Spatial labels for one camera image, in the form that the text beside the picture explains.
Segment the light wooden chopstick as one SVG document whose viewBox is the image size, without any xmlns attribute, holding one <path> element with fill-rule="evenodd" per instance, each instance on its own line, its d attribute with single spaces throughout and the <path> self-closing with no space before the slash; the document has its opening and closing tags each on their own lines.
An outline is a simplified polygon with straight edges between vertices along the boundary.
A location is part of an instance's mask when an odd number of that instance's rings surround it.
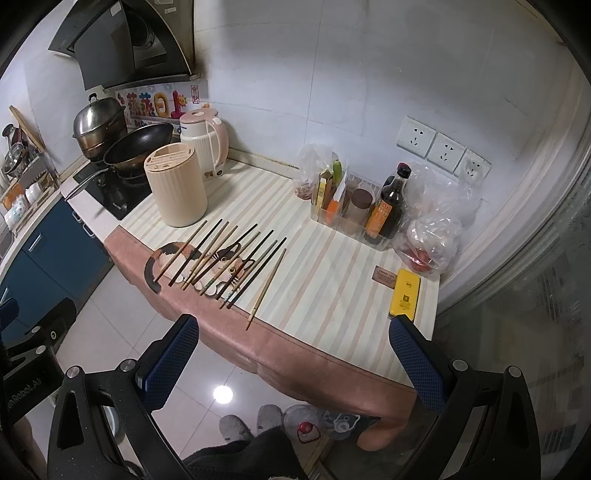
<svg viewBox="0 0 591 480">
<path fill-rule="evenodd" d="M 287 253 L 287 248 L 283 248 L 283 251 L 280 253 L 280 257 L 277 259 L 276 264 L 273 266 L 273 270 L 270 271 L 270 275 L 267 276 L 266 282 L 263 284 L 262 290 L 259 292 L 259 296 L 256 299 L 256 303 L 253 305 L 252 310 L 249 313 L 249 320 L 247 321 L 245 330 L 249 330 L 250 325 L 254 318 L 256 318 L 256 313 L 259 311 L 260 305 L 263 303 L 264 297 L 266 297 L 266 292 L 270 289 L 270 284 L 273 282 L 273 278 L 276 275 L 277 270 L 280 269 L 280 264 L 283 262 L 283 258 Z"/>
</svg>

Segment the blue kitchen cabinet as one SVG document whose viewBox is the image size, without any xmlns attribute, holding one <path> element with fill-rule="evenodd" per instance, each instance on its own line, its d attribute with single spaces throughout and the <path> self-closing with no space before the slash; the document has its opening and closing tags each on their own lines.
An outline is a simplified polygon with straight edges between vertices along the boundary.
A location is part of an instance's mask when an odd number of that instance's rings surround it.
<svg viewBox="0 0 591 480">
<path fill-rule="evenodd" d="M 81 310 L 112 267 L 93 232 L 60 200 L 35 227 L 1 281 L 1 298 L 15 299 L 19 315 L 2 332 L 14 341 L 65 298 Z"/>
</svg>

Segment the yellow rectangular box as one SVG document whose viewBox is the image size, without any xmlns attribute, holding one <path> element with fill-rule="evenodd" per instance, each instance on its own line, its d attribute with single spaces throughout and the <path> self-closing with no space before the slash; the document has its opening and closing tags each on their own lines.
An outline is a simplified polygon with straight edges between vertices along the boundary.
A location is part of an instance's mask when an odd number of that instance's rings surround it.
<svg viewBox="0 0 591 480">
<path fill-rule="evenodd" d="M 400 269 L 394 283 L 394 293 L 389 307 L 389 315 L 397 317 L 406 316 L 411 322 L 415 320 L 421 278 L 406 269 Z"/>
</svg>

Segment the grey slipper left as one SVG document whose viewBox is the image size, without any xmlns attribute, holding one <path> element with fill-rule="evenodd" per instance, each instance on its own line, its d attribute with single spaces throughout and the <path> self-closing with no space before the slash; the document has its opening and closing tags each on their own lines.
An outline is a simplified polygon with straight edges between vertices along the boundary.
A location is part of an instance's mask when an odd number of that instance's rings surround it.
<svg viewBox="0 0 591 480">
<path fill-rule="evenodd" d="M 229 414 L 221 417 L 218 423 L 219 432 L 226 443 L 237 441 L 250 442 L 253 439 L 252 431 L 238 416 Z"/>
</svg>

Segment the grey slipper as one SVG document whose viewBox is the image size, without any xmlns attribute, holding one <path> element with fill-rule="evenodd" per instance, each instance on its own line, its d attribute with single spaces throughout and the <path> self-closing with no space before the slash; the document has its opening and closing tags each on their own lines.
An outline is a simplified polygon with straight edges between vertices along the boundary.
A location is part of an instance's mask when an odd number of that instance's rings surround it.
<svg viewBox="0 0 591 480">
<path fill-rule="evenodd" d="M 283 411 L 273 404 L 266 404 L 259 408 L 256 417 L 256 434 L 280 428 L 283 426 Z"/>
<path fill-rule="evenodd" d="M 219 432 L 226 443 L 237 441 L 250 442 L 253 439 L 252 431 L 238 416 L 229 414 L 221 417 L 218 423 Z"/>
</svg>

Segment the small brown card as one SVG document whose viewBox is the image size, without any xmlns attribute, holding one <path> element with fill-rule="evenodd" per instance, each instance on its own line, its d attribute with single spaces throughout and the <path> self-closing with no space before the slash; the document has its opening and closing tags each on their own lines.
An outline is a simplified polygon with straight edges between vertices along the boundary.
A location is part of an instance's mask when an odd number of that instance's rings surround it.
<svg viewBox="0 0 591 480">
<path fill-rule="evenodd" d="M 376 266 L 372 279 L 383 286 L 394 289 L 396 286 L 397 274 L 381 266 Z"/>
</svg>

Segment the dark chopstick far left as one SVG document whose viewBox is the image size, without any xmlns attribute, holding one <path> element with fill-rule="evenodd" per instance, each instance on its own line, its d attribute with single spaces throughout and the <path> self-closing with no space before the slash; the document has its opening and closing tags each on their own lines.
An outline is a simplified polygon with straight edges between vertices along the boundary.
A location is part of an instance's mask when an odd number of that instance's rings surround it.
<svg viewBox="0 0 591 480">
<path fill-rule="evenodd" d="M 188 237 L 188 239 L 183 243 L 183 245 L 181 245 L 180 248 L 178 248 L 178 250 L 174 253 L 174 255 L 167 261 L 166 264 L 164 264 L 164 266 L 161 268 L 160 272 L 158 273 L 158 275 L 155 277 L 154 281 L 157 283 L 160 278 L 166 273 L 166 271 L 168 270 L 168 268 L 174 263 L 174 261 L 176 260 L 176 258 L 178 256 L 180 256 L 183 252 L 183 250 L 190 245 L 190 242 L 193 240 L 193 238 L 200 232 L 200 230 L 206 225 L 207 220 L 204 220 L 204 222 L 202 222 L 192 233 L 191 235 Z"/>
</svg>

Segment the grey slipper right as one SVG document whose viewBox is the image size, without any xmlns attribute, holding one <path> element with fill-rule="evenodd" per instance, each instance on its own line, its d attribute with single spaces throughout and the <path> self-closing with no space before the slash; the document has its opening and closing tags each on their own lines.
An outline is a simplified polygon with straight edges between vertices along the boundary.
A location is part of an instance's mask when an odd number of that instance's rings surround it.
<svg viewBox="0 0 591 480">
<path fill-rule="evenodd" d="M 273 404 L 266 404 L 259 408 L 256 417 L 256 434 L 280 428 L 283 426 L 283 411 Z"/>
</svg>

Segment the pink striped tablecloth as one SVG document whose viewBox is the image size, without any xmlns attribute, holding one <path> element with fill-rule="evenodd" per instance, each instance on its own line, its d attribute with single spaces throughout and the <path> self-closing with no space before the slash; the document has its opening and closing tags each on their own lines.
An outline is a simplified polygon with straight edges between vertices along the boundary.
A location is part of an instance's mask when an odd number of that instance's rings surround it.
<svg viewBox="0 0 591 480">
<path fill-rule="evenodd" d="M 180 244 L 190 228 L 161 219 L 155 201 L 145 199 L 105 239 L 124 277 L 163 317 L 194 315 L 207 347 L 297 400 L 335 412 L 375 419 L 360 434 L 368 451 L 389 446 L 403 433 L 416 394 L 389 342 L 393 291 L 372 279 L 376 266 L 394 273 L 401 259 L 311 219 L 308 202 L 294 195 L 283 176 L 230 162 L 221 177 L 205 184 L 208 225 L 219 219 L 235 235 L 257 224 L 261 249 L 287 237 L 249 289 L 226 309 L 218 301 L 162 284 L 144 275 L 157 250 Z M 249 330 L 249 313 L 283 248 L 287 253 Z"/>
</svg>

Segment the soy sauce bottle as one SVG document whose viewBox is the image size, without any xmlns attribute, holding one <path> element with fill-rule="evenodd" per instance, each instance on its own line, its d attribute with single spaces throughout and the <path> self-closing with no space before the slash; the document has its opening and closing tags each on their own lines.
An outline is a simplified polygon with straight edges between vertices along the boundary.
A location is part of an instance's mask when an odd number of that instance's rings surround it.
<svg viewBox="0 0 591 480">
<path fill-rule="evenodd" d="M 395 174 L 385 181 L 376 205 L 365 228 L 369 243 L 379 244 L 383 239 L 393 239 L 403 214 L 404 187 L 410 178 L 412 168 L 400 163 Z"/>
</svg>

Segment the black chopstick middle right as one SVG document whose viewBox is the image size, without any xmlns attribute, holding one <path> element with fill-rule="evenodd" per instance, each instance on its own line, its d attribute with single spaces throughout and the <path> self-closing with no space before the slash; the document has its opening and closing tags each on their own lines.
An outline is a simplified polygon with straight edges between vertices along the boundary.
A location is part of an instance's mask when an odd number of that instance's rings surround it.
<svg viewBox="0 0 591 480">
<path fill-rule="evenodd" d="M 224 282 L 221 285 L 221 289 L 215 295 L 215 299 L 221 299 L 221 297 L 224 295 L 226 291 L 228 291 L 230 287 L 235 288 L 236 286 L 238 286 L 238 281 L 242 279 L 242 276 L 244 276 L 247 273 L 249 267 L 252 267 L 252 265 L 256 262 L 256 259 L 254 258 L 254 256 L 256 256 L 256 252 L 263 247 L 264 243 L 266 243 L 267 239 L 269 239 L 272 234 L 273 230 L 267 232 L 266 235 L 264 235 L 263 239 L 256 244 L 256 247 L 253 248 L 249 255 L 242 259 L 242 263 L 240 263 L 237 267 L 235 267 L 235 269 L 232 270 L 231 276 L 229 277 L 228 281 Z"/>
</svg>

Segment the clear plastic organizer bin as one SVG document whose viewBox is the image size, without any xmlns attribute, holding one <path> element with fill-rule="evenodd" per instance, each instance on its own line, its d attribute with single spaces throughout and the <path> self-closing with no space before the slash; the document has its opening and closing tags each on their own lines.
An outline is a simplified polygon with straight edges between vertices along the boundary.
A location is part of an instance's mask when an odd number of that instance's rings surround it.
<svg viewBox="0 0 591 480">
<path fill-rule="evenodd" d="M 311 219 L 331 228 L 332 230 L 338 231 L 349 238 L 368 243 L 365 238 L 367 222 L 363 226 L 356 227 L 356 229 L 346 227 L 346 221 L 344 219 L 346 206 L 349 204 L 349 198 L 353 191 L 356 188 L 363 188 L 370 191 L 374 197 L 373 206 L 370 208 L 371 214 L 382 187 L 353 172 L 345 171 L 342 174 L 342 180 L 339 182 L 338 186 L 332 187 L 329 183 L 325 182 L 325 180 L 322 180 L 322 188 L 324 188 L 325 192 L 325 196 L 322 198 L 325 203 L 321 206 L 311 203 Z"/>
</svg>

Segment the black chopstick long right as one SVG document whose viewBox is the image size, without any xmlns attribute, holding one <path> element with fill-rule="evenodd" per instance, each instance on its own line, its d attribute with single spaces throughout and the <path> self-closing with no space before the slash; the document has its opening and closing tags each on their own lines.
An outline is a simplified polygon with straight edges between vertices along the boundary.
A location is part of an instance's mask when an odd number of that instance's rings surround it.
<svg viewBox="0 0 591 480">
<path fill-rule="evenodd" d="M 276 252 L 280 250 L 280 247 L 283 246 L 286 241 L 287 237 L 284 237 L 279 244 L 270 250 L 269 254 L 263 255 L 263 260 L 256 264 L 256 270 L 254 270 L 252 274 L 246 276 L 246 283 L 242 283 L 242 287 L 238 288 L 238 292 L 230 297 L 228 305 L 225 306 L 226 309 L 230 309 L 233 305 L 235 305 L 235 302 L 245 293 L 247 289 L 249 289 L 249 286 L 252 285 L 253 281 L 256 280 L 256 277 L 263 272 L 263 269 L 266 268 L 266 265 L 270 263 L 270 260 L 273 259 L 273 256 L 276 255 Z"/>
</svg>

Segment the plastic bag with red food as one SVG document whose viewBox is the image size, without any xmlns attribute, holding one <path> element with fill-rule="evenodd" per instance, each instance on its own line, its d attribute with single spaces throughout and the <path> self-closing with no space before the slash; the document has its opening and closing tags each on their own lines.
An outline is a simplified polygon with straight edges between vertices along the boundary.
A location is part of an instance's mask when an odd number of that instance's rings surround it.
<svg viewBox="0 0 591 480">
<path fill-rule="evenodd" d="M 424 164 L 411 168 L 392 246 L 411 270 L 434 278 L 455 262 L 482 198 L 479 188 L 463 180 L 441 178 Z"/>
</svg>

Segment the brown lidded spice jar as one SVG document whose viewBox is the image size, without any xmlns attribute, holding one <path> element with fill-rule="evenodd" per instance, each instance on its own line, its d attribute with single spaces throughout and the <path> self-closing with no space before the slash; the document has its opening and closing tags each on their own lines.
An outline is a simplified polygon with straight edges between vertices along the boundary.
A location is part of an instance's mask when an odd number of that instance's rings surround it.
<svg viewBox="0 0 591 480">
<path fill-rule="evenodd" d="M 344 216 L 346 227 L 356 229 L 358 226 L 365 225 L 373 203 L 374 197 L 370 191 L 356 188 L 349 198 L 348 206 L 346 206 Z"/>
</svg>

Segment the black induction cooktop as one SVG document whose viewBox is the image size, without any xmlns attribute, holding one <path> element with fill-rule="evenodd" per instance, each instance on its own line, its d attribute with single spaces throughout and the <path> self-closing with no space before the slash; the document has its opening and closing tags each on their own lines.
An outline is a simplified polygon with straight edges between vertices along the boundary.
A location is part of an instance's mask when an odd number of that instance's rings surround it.
<svg viewBox="0 0 591 480">
<path fill-rule="evenodd" d="M 117 220 L 122 220 L 151 194 L 147 178 L 138 170 L 119 172 L 114 167 L 106 170 L 103 162 L 89 162 L 74 175 L 77 183 L 99 172 L 85 190 Z"/>
</svg>

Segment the beige cylindrical utensil holder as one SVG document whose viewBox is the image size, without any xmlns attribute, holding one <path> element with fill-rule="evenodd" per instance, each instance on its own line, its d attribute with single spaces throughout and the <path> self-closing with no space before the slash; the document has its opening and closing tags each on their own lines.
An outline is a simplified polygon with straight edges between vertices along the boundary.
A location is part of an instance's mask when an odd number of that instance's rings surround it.
<svg viewBox="0 0 591 480">
<path fill-rule="evenodd" d="M 152 152 L 144 171 L 162 221 L 181 228 L 197 222 L 207 209 L 204 175 L 195 150 L 171 143 Z"/>
</svg>

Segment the dish rack with bowls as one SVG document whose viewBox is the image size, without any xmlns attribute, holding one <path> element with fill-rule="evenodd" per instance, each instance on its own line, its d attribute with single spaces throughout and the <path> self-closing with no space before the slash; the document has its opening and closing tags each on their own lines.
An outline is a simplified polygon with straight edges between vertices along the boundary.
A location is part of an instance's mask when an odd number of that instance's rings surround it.
<svg viewBox="0 0 591 480">
<path fill-rule="evenodd" d="M 1 194 L 1 213 L 9 230 L 16 233 L 28 214 L 59 186 L 59 175 L 41 135 L 13 105 L 14 123 L 7 124 L 2 136 L 8 151 L 1 163 L 1 179 L 8 186 Z"/>
</svg>

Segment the black wok pan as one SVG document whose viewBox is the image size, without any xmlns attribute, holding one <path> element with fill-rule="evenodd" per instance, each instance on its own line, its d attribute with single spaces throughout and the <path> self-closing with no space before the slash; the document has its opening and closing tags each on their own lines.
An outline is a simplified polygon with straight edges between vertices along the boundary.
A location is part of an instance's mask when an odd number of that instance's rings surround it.
<svg viewBox="0 0 591 480">
<path fill-rule="evenodd" d="M 172 140 L 174 127 L 170 123 L 145 125 L 117 140 L 103 156 L 104 167 L 87 176 L 64 199 L 81 193 L 95 178 L 109 171 L 123 172 L 143 168 L 145 159 Z"/>
</svg>

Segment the plastic bag with dried food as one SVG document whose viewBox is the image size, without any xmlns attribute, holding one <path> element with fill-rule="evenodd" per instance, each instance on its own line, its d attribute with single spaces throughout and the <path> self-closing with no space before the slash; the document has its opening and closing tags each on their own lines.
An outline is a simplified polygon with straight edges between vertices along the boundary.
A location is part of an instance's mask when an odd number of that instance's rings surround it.
<svg viewBox="0 0 591 480">
<path fill-rule="evenodd" d="M 298 156 L 298 172 L 294 176 L 294 193 L 298 198 L 310 200 L 315 204 L 318 196 L 318 183 L 327 171 L 342 178 L 342 162 L 332 146 L 318 143 L 304 145 Z"/>
</svg>

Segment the pink white electric kettle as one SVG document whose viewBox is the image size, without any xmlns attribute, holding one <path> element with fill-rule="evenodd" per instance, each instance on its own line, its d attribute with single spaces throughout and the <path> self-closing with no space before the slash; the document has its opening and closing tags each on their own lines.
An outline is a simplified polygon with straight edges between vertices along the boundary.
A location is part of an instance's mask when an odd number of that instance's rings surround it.
<svg viewBox="0 0 591 480">
<path fill-rule="evenodd" d="M 224 174 L 229 140 L 225 124 L 214 108 L 199 108 L 180 117 L 180 140 L 197 154 L 205 179 Z"/>
</svg>

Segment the stainless steel steamer pot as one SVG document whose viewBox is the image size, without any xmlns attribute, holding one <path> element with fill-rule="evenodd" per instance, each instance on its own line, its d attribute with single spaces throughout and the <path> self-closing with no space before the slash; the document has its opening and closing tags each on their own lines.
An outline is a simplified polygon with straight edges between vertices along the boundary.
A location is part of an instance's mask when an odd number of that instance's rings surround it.
<svg viewBox="0 0 591 480">
<path fill-rule="evenodd" d="M 124 109 L 111 97 L 99 99 L 96 93 L 88 96 L 88 104 L 73 121 L 73 135 L 82 154 L 91 161 L 99 161 L 108 149 L 127 134 Z"/>
</svg>

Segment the black range hood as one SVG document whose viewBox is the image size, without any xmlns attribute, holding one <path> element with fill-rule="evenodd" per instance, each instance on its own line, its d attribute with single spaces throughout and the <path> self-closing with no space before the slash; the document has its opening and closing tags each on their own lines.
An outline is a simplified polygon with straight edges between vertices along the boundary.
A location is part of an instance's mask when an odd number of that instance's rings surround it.
<svg viewBox="0 0 591 480">
<path fill-rule="evenodd" d="M 78 62 L 84 88 L 183 81 L 199 73 L 192 1 L 77 1 L 49 50 Z"/>
</svg>

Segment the white wall socket right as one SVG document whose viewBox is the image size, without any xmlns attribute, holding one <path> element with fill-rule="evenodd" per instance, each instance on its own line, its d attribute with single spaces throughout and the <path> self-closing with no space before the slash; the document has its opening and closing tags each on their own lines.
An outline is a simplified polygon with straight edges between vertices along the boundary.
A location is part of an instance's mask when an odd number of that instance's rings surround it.
<svg viewBox="0 0 591 480">
<path fill-rule="evenodd" d="M 481 185 L 492 168 L 492 164 L 474 152 L 467 149 L 458 166 L 454 171 L 454 175 L 460 181 L 466 182 L 472 186 Z"/>
</svg>

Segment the white wall socket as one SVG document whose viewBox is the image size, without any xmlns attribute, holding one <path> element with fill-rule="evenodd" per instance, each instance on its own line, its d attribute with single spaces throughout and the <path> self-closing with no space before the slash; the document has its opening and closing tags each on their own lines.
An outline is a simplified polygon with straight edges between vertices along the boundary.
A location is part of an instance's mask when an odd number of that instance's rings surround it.
<svg viewBox="0 0 591 480">
<path fill-rule="evenodd" d="M 454 171 L 454 175 L 460 181 L 466 182 L 472 186 L 481 185 L 492 168 L 492 164 L 474 152 L 467 149 L 458 166 Z"/>
<path fill-rule="evenodd" d="M 397 138 L 397 146 L 425 159 L 437 135 L 437 131 L 424 123 L 406 116 Z"/>
<path fill-rule="evenodd" d="M 466 147 L 438 132 L 427 154 L 427 160 L 448 173 L 453 173 L 462 159 Z"/>
</svg>

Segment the white wall socket middle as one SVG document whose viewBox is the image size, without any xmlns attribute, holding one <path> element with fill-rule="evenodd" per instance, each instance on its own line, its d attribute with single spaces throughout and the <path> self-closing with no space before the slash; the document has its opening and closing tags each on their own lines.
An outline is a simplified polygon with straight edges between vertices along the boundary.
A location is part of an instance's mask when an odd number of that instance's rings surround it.
<svg viewBox="0 0 591 480">
<path fill-rule="evenodd" d="M 453 173 L 462 159 L 466 147 L 438 132 L 427 154 L 427 160 L 448 173 Z"/>
</svg>

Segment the white wall socket left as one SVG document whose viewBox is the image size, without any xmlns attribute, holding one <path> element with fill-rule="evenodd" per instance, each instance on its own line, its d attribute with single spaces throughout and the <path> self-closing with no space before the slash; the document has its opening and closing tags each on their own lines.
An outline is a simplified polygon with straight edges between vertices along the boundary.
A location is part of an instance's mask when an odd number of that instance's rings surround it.
<svg viewBox="0 0 591 480">
<path fill-rule="evenodd" d="M 425 159 L 437 135 L 437 131 L 424 123 L 406 116 L 397 138 L 397 146 Z"/>
</svg>

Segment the colourful wall sticker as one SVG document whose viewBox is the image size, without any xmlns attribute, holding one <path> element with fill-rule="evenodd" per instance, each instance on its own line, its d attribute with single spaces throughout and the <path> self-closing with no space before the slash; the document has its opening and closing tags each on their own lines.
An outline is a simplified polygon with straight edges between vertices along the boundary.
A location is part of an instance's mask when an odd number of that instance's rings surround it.
<svg viewBox="0 0 591 480">
<path fill-rule="evenodd" d="M 199 86 L 195 82 L 160 83 L 129 87 L 114 92 L 131 128 L 159 121 L 177 123 L 180 117 L 199 107 Z"/>
</svg>

